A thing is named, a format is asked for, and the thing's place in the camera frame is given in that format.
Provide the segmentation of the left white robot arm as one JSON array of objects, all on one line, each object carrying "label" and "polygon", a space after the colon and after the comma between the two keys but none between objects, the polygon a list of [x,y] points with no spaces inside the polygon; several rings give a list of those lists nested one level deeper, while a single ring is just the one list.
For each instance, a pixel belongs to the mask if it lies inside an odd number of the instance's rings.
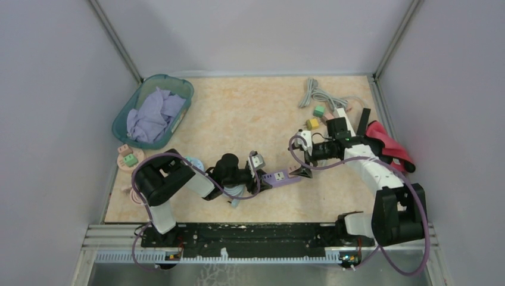
[{"label": "left white robot arm", "polygon": [[256,151],[250,152],[246,164],[239,167],[236,155],[226,153],[207,170],[201,170],[183,158],[175,149],[156,154],[144,160],[133,171],[132,189],[144,203],[148,224],[155,228],[155,239],[165,247],[177,242],[179,231],[170,205],[170,199],[181,189],[189,189],[210,201],[221,195],[232,200],[246,200],[271,189],[262,170],[264,159]]}]

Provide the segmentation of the white power strip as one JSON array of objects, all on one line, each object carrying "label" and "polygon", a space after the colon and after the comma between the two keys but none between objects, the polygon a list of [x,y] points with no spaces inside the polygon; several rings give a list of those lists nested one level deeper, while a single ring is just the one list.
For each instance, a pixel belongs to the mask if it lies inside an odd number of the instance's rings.
[{"label": "white power strip", "polygon": [[334,112],[333,115],[336,118],[344,118],[346,121],[347,129],[351,132],[352,135],[355,135],[354,128],[351,125],[351,122],[347,116],[347,112],[344,108],[337,108]]}]

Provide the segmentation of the purple power strip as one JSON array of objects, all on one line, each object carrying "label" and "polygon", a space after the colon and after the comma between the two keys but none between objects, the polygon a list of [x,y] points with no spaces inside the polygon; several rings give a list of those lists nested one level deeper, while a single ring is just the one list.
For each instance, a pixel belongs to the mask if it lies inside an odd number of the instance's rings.
[{"label": "purple power strip", "polygon": [[289,176],[288,170],[267,173],[261,177],[266,189],[278,188],[285,185],[296,184],[301,181],[300,176]]}]

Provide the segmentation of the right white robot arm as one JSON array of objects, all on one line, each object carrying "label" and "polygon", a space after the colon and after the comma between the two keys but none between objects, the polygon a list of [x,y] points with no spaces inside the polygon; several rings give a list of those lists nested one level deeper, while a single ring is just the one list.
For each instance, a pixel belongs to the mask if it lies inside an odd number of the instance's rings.
[{"label": "right white robot arm", "polygon": [[315,143],[309,130],[300,129],[289,140],[288,150],[301,150],[296,158],[305,170],[321,170],[321,160],[338,159],[359,175],[375,196],[370,214],[351,212],[337,220],[336,240],[351,245],[359,236],[375,239],[380,246],[421,240],[428,235],[425,192],[418,184],[409,184],[404,175],[380,160],[364,140],[353,133],[343,117],[326,122],[328,139]]}]

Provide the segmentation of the black power strip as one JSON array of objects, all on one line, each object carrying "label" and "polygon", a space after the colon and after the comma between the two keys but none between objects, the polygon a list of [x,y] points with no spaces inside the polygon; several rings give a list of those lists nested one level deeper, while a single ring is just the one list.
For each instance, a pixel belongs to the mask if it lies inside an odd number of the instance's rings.
[{"label": "black power strip", "polygon": [[363,108],[363,110],[361,112],[359,124],[358,124],[357,130],[356,130],[357,136],[365,136],[366,130],[368,127],[370,113],[371,113],[370,108]]}]

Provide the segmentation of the yellow plug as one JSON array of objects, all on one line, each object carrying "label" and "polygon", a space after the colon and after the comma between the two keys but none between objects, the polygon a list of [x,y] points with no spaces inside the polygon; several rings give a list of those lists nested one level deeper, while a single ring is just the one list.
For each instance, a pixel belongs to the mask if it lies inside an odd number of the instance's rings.
[{"label": "yellow plug", "polygon": [[319,121],[317,118],[311,118],[306,121],[306,127],[308,130],[316,130],[320,127]]}]

